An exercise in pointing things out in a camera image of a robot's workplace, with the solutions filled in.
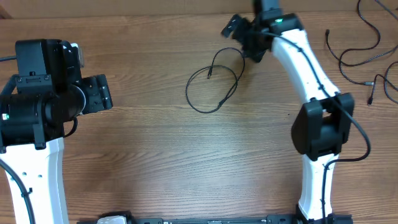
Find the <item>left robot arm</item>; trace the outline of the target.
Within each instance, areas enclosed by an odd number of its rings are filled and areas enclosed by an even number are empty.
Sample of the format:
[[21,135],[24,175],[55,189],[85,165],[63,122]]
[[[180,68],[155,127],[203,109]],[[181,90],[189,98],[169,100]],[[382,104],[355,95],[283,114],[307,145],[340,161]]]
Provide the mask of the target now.
[[1,92],[1,167],[16,222],[67,223],[64,125],[111,109],[108,82],[83,77],[81,48],[66,40],[19,40],[14,60],[18,73]]

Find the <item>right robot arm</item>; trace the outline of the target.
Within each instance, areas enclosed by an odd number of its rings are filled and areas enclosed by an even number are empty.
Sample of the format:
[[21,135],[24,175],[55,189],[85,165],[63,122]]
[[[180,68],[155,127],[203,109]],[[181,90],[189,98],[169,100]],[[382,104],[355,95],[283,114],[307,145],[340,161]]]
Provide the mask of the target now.
[[233,37],[248,57],[260,62],[265,51],[287,71],[302,107],[291,128],[302,156],[302,193],[295,223],[352,223],[351,215],[336,215],[331,207],[334,160],[347,142],[351,121],[343,113],[354,99],[342,94],[327,77],[313,53],[307,33],[295,14],[284,14],[278,1],[253,1],[255,18],[243,21]]

